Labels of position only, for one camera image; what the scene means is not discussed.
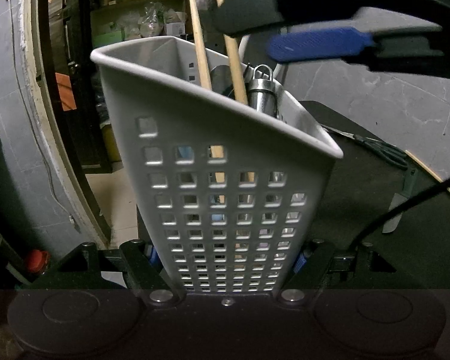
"screw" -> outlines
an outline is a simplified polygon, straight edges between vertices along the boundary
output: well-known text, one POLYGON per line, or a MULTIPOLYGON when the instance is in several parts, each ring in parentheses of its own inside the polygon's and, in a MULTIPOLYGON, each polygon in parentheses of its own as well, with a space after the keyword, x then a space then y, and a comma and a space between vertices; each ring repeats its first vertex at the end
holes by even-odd
POLYGON ((287 302, 298 302, 305 297, 305 294, 299 289, 286 289, 282 291, 281 296, 287 302))
POLYGON ((150 293, 150 299, 157 303, 168 302, 173 299, 173 293, 168 289, 156 289, 150 293))
POLYGON ((235 303, 235 301, 234 301, 233 299, 231 299, 231 298, 225 298, 225 299, 222 299, 222 304, 223 304, 225 307, 231 306, 231 305, 234 304, 234 303, 235 303))

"black circular disc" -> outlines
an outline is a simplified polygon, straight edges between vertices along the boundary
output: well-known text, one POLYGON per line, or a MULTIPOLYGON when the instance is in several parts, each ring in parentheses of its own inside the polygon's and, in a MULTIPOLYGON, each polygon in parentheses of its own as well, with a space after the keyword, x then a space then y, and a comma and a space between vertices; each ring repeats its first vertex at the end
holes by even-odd
POLYGON ((436 344, 443 305, 426 290, 329 290, 315 318, 334 339, 362 354, 397 356, 436 344))
POLYGON ((140 305, 131 291, 22 291, 8 308, 20 344, 51 356, 78 356, 113 346, 135 325, 140 305))

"scissors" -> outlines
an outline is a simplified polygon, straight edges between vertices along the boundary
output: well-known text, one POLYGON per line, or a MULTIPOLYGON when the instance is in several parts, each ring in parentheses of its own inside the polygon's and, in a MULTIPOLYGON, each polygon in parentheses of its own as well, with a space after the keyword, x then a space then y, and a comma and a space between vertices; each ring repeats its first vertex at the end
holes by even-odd
POLYGON ((327 130, 328 132, 334 132, 336 134, 340 134, 344 137, 354 140, 356 143, 375 153, 378 157, 385 160, 394 167, 403 170, 408 169, 408 162, 406 160, 406 158, 408 157, 407 153, 394 145, 390 145, 389 143, 382 140, 364 138, 357 134, 343 132, 333 127, 328 127, 325 125, 322 125, 322 127, 325 128, 325 130, 327 130))

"blue gripper pad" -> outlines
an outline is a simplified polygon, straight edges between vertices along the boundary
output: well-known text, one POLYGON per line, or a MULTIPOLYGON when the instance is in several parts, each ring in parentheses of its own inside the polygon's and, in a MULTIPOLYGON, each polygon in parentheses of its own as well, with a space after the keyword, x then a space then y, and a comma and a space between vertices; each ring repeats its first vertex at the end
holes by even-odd
POLYGON ((276 35, 270 39, 267 53, 274 61, 286 63, 356 56, 373 45, 371 33, 353 27, 327 28, 276 35))

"tiled floor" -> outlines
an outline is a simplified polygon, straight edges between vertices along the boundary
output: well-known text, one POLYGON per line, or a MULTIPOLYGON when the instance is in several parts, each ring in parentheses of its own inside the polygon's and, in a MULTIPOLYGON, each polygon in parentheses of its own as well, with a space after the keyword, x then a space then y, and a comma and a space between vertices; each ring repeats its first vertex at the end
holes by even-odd
POLYGON ((113 164, 113 173, 87 175, 88 183, 105 220, 112 228, 111 247, 138 238, 137 208, 127 173, 122 163, 113 164))

